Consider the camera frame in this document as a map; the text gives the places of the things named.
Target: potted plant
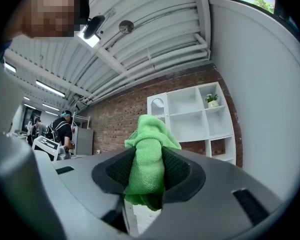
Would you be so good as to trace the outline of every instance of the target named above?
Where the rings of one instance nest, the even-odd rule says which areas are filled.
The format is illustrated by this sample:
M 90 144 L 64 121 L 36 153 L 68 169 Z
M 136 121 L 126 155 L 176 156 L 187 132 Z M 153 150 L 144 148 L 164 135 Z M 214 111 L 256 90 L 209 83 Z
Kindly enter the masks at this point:
M 208 103 L 208 108 L 219 107 L 219 103 L 217 99 L 218 99 L 218 94 L 213 96 L 211 93 L 209 93 L 205 98 L 206 102 Z

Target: black shirt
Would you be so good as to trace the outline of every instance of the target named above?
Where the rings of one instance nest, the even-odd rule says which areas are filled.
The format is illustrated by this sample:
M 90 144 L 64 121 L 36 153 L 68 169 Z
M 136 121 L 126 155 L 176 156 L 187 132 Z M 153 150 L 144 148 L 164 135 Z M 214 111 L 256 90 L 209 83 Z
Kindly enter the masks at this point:
M 58 132 L 62 145 L 65 144 L 65 137 L 68 137 L 70 140 L 72 140 L 71 125 L 67 123 L 64 117 L 54 120 L 52 123 L 52 128 Z

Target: small white pot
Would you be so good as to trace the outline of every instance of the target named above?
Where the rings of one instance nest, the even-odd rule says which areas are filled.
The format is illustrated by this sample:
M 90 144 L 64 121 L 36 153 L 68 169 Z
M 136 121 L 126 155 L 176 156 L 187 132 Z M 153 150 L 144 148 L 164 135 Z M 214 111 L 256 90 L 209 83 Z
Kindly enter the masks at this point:
M 210 101 L 210 102 L 208 102 L 208 107 L 209 108 L 219 107 L 219 103 L 216 100 Z

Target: green microfiber cloth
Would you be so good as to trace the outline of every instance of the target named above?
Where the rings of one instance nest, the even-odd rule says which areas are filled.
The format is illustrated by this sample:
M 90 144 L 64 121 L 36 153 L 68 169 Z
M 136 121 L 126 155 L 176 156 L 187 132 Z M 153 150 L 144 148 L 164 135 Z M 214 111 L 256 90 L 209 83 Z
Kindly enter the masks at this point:
M 162 147 L 181 149 L 164 122 L 152 115 L 141 115 L 137 130 L 124 142 L 125 147 L 135 147 L 129 184 L 124 198 L 133 205 L 144 205 L 152 211 L 162 208 L 165 191 L 165 166 Z

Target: white shelf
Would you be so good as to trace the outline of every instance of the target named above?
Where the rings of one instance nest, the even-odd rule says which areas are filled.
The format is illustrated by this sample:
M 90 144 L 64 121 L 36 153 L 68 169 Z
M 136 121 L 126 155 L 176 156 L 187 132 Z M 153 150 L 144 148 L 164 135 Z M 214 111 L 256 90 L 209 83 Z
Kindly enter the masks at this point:
M 186 118 L 186 117 L 195 117 L 202 114 L 202 110 L 186 112 L 186 113 L 178 113 L 178 114 L 171 114 L 170 117 L 173 118 Z
M 223 138 L 210 139 L 209 148 L 213 146 L 214 141 L 224 141 L 224 154 L 213 155 L 212 158 L 218 159 L 225 162 L 230 162 L 231 164 L 236 164 L 236 143 L 234 135 L 226 136 Z
M 167 99 L 171 115 L 202 110 L 195 87 L 168 92 Z
M 229 161 L 234 158 L 233 154 L 226 153 L 226 154 L 218 154 L 218 155 L 213 155 L 212 158 L 222 160 L 222 161 Z
M 206 140 L 203 113 L 185 113 L 170 117 L 171 133 L 178 142 Z
M 224 110 L 226 106 L 222 105 L 222 106 L 217 106 L 217 107 L 209 107 L 209 108 L 205 108 L 205 113 L 206 114 L 212 114 L 212 113 L 216 113 L 219 112 L 221 110 Z
M 208 94 L 218 95 L 218 107 L 208 107 Z M 165 122 L 180 143 L 205 141 L 205 153 L 236 164 L 236 143 L 230 111 L 218 82 L 202 84 L 147 98 L 149 115 Z M 224 154 L 212 154 L 213 142 L 223 139 Z

